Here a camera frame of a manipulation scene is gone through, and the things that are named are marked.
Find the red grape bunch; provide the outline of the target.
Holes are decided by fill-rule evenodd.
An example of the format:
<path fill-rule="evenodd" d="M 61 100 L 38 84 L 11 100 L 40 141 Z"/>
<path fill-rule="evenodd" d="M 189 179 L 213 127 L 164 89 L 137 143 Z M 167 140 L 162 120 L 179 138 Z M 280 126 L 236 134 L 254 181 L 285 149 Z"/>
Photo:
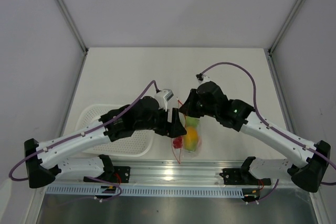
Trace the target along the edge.
<path fill-rule="evenodd" d="M 182 136 L 179 136 L 179 137 L 176 137 L 174 140 L 173 140 L 173 143 L 172 143 L 173 147 L 175 149 L 180 149 L 183 147 L 183 137 Z"/>

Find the green apple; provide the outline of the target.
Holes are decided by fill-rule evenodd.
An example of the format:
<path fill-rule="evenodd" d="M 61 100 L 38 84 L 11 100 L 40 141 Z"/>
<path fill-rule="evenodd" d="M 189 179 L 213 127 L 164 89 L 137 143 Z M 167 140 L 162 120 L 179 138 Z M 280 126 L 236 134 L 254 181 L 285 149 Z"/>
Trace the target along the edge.
<path fill-rule="evenodd" d="M 186 117 L 186 126 L 187 127 L 194 127 L 194 128 L 197 128 L 198 125 L 199 125 L 199 119 L 198 118 L 193 118 L 193 117 L 190 117 L 190 116 L 187 116 Z"/>

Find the yellow fruit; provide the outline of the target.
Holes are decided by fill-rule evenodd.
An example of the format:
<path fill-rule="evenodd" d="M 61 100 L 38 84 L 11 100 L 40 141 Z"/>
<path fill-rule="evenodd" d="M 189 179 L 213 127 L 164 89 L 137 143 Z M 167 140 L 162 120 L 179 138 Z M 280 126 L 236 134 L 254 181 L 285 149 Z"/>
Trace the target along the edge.
<path fill-rule="evenodd" d="M 194 152 L 198 146 L 198 132 L 194 127 L 186 127 L 187 134 L 183 136 L 183 147 L 185 150 Z"/>

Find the clear zip top bag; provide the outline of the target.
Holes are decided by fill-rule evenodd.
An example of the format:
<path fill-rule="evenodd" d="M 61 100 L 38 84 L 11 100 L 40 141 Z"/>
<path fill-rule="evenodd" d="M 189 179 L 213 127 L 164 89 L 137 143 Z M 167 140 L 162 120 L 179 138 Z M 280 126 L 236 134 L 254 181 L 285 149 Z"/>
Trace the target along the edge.
<path fill-rule="evenodd" d="M 179 113 L 184 129 L 187 134 L 171 140 L 171 149 L 175 160 L 180 165 L 184 159 L 199 156 L 202 146 L 202 134 L 200 119 Z"/>

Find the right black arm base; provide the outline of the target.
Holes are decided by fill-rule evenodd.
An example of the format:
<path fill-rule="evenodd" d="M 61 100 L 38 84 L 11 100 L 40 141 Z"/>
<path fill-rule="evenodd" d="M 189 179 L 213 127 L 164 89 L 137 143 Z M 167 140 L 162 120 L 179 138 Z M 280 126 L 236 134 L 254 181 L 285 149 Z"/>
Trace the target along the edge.
<path fill-rule="evenodd" d="M 250 172 L 240 168 L 224 168 L 219 174 L 225 185 L 271 185 L 270 178 L 256 179 Z"/>

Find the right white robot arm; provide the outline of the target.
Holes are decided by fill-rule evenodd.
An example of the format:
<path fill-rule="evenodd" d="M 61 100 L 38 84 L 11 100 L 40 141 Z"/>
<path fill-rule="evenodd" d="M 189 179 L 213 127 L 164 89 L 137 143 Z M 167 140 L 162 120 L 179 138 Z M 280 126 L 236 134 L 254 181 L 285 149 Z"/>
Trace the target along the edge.
<path fill-rule="evenodd" d="M 212 117 L 223 127 L 252 136 L 284 156 L 284 159 L 246 158 L 239 169 L 244 183 L 283 179 L 310 193 L 318 191 L 329 165 L 331 147 L 327 142 L 314 143 L 271 125 L 258 117 L 253 106 L 228 99 L 212 81 L 191 89 L 179 111 L 192 118 Z"/>

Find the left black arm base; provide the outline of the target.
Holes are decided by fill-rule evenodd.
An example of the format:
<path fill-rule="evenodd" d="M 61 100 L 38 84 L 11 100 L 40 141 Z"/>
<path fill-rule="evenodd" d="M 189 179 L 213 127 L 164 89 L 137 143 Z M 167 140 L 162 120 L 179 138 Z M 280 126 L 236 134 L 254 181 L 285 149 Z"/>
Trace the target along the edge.
<path fill-rule="evenodd" d="M 105 183 L 129 183 L 131 175 L 131 168 L 129 166 L 114 166 L 113 171 L 105 171 L 104 168 L 98 167 L 79 178 L 86 183 L 98 183 L 104 181 Z"/>

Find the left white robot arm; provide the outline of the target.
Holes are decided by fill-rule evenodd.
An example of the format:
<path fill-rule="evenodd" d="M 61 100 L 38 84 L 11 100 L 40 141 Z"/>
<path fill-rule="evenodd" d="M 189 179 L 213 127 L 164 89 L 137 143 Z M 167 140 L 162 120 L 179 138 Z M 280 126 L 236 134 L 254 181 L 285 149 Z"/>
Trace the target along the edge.
<path fill-rule="evenodd" d="M 75 158 L 89 148 L 128 138 L 136 131 L 153 131 L 176 138 L 186 135 L 177 108 L 164 109 L 152 97 L 110 110 L 74 135 L 47 142 L 26 140 L 25 164 L 28 184 L 41 188 L 56 180 L 80 180 L 87 183 L 116 182 L 115 168 L 108 155 Z"/>

